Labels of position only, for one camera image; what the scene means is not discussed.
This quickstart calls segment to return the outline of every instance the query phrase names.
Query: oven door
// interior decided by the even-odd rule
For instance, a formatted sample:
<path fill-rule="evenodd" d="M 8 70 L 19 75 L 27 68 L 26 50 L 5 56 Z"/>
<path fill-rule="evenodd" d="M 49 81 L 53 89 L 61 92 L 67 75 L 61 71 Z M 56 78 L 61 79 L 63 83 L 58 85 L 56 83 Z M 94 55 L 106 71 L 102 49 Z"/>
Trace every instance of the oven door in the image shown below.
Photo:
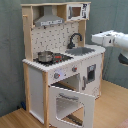
<path fill-rule="evenodd" d="M 55 86 L 49 88 L 50 124 L 57 128 L 92 128 L 95 98 Z M 64 118 L 83 107 L 81 125 Z"/>

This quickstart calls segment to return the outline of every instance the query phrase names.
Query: control knob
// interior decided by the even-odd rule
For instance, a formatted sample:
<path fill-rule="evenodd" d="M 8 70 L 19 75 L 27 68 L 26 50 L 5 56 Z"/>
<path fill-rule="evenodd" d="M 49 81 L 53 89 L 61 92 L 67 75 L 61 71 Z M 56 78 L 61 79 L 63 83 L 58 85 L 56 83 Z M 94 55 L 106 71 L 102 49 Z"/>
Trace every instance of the control knob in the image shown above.
<path fill-rule="evenodd" d="M 54 78 L 55 78 L 55 79 L 58 79 L 59 77 L 60 77 L 60 75 L 59 75 L 58 73 L 55 73 L 55 74 L 54 74 Z"/>
<path fill-rule="evenodd" d="M 77 67 L 73 67 L 73 68 L 72 68 L 72 71 L 73 71 L 73 72 L 76 72 L 76 71 L 77 71 Z"/>

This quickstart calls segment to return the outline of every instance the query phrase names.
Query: wooden play kitchen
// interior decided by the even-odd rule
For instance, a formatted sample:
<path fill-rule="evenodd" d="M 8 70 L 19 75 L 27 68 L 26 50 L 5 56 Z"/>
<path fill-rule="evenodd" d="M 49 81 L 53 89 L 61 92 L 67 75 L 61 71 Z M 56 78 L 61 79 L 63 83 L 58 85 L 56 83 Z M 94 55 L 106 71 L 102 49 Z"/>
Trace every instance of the wooden play kitchen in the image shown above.
<path fill-rule="evenodd" d="M 85 45 L 89 13 L 90 2 L 22 5 L 26 108 L 46 128 L 93 127 L 105 49 Z"/>

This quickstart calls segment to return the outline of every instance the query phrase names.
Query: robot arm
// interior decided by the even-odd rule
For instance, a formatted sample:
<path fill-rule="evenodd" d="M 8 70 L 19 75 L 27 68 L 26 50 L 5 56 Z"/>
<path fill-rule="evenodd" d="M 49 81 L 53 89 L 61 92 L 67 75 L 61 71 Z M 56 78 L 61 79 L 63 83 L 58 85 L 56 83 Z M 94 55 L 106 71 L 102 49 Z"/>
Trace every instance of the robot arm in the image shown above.
<path fill-rule="evenodd" d="M 119 56 L 120 63 L 128 65 L 128 35 L 113 30 L 92 35 L 92 42 L 104 47 L 119 47 L 123 51 Z"/>

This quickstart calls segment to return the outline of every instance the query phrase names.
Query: stovetop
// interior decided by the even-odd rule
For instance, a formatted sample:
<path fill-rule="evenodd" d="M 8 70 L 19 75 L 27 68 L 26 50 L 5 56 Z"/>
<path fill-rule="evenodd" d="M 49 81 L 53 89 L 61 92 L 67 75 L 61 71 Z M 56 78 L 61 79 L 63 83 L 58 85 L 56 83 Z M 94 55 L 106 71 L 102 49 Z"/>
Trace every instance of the stovetop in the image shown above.
<path fill-rule="evenodd" d="M 59 64 L 59 63 L 62 63 L 64 61 L 67 61 L 67 60 L 70 60 L 70 59 L 73 59 L 73 57 L 70 57 L 70 56 L 67 56 L 67 55 L 63 55 L 63 54 L 60 54 L 62 56 L 62 59 L 61 60 L 52 60 L 50 62 L 41 62 L 38 60 L 38 58 L 34 59 L 33 61 L 36 62 L 36 63 L 39 63 L 39 64 L 42 64 L 43 66 L 46 66 L 46 67 L 49 67 L 49 66 L 52 66 L 54 64 Z"/>

